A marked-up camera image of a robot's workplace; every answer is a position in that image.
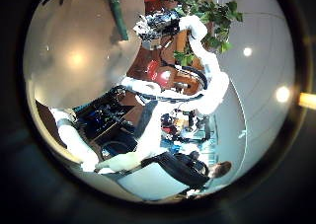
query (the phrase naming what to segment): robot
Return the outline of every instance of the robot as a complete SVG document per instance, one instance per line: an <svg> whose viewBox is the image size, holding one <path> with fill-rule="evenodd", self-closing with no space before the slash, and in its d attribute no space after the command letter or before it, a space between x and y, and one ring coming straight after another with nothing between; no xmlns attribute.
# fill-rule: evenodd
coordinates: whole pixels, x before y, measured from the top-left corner
<svg viewBox="0 0 316 224"><path fill-rule="evenodd" d="M166 61L163 61L163 64L198 78L200 90L188 96L173 90L162 90L155 82L124 76L115 88L131 92L137 101L144 105L139 125L132 131L136 145L126 153L115 154L103 162L99 162L97 154L79 134L76 127L78 117L74 110L50 111L55 118L61 140L72 154L83 161L83 171L100 174L127 172L120 185L144 199L155 200L184 190L201 188L212 178L207 165L198 159L195 144L200 141L194 141L193 134L203 126L207 130L207 119L222 103L229 78L220 70L216 55L203 48L200 41L206 35L207 28L197 16L180 17L176 11L162 10L140 18L134 30L142 39L143 47L150 50L164 47L161 45L162 37L171 37L183 30L190 31L189 43L199 58L203 71L186 65L169 64ZM128 126L126 121L120 121L116 111L111 111L111 106L105 107L98 103L92 105L94 112L99 115L107 114L116 122ZM171 153L161 146L162 139L175 144L183 142L194 146L189 149L188 154L179 153L179 150ZM156 194L144 194L144 190L135 190L131 185L133 181L136 178L146 179L148 173L160 174L162 180L165 178L174 185L169 186L168 191L161 190L161 193Z"/></svg>

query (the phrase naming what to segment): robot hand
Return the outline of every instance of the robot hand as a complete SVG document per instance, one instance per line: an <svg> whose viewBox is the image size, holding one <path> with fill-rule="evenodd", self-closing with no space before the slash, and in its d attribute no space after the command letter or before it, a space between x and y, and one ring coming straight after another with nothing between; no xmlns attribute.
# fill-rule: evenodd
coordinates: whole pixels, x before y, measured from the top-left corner
<svg viewBox="0 0 316 224"><path fill-rule="evenodd" d="M173 10L162 10L153 15L139 16L141 21L133 28L142 39L142 46L153 50L161 48L161 37L176 35L180 16Z"/></svg>

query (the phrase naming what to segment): potted plant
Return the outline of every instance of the potted plant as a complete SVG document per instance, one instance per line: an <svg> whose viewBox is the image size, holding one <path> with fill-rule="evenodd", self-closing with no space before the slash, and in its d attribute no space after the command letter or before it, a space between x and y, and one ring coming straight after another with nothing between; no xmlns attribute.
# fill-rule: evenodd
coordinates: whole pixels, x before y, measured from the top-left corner
<svg viewBox="0 0 316 224"><path fill-rule="evenodd" d="M208 33L202 40L205 48L212 48L214 51L223 53L231 44L228 41L229 30L233 21L243 22L243 14L237 11L235 1L220 5L206 0L174 0L178 2L175 9L181 16L197 15L204 24L212 23L212 33ZM191 54L189 48L186 54L175 52L177 59L190 61Z"/></svg>

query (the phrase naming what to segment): green leaf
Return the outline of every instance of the green leaf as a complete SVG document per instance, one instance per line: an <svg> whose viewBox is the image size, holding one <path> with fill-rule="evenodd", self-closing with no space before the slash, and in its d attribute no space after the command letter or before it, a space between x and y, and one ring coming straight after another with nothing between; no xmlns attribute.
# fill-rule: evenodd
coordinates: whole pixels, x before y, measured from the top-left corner
<svg viewBox="0 0 316 224"><path fill-rule="evenodd" d="M191 65L194 58L195 56L192 53L186 54L185 57L181 60L181 65Z"/></svg>
<svg viewBox="0 0 316 224"><path fill-rule="evenodd" d="M209 23L210 22L210 13L209 12L204 13L199 19L204 24Z"/></svg>
<svg viewBox="0 0 316 224"><path fill-rule="evenodd" d="M235 14L235 18L238 22L243 22L244 19L243 19L243 14L242 13L236 13Z"/></svg>
<svg viewBox="0 0 316 224"><path fill-rule="evenodd" d="M210 37L208 43L212 48L218 48L221 45L221 42L216 37Z"/></svg>
<svg viewBox="0 0 316 224"><path fill-rule="evenodd" d="M231 43L227 42L223 42L219 48L219 52L223 53L225 51L227 51L228 49L230 49L232 47Z"/></svg>
<svg viewBox="0 0 316 224"><path fill-rule="evenodd" d="M186 16L186 13L184 12L184 10L181 7L176 7L174 9L181 17Z"/></svg>
<svg viewBox="0 0 316 224"><path fill-rule="evenodd" d="M230 11L233 13L237 10L237 2L236 1L228 2L228 3L226 3L226 5L230 9Z"/></svg>

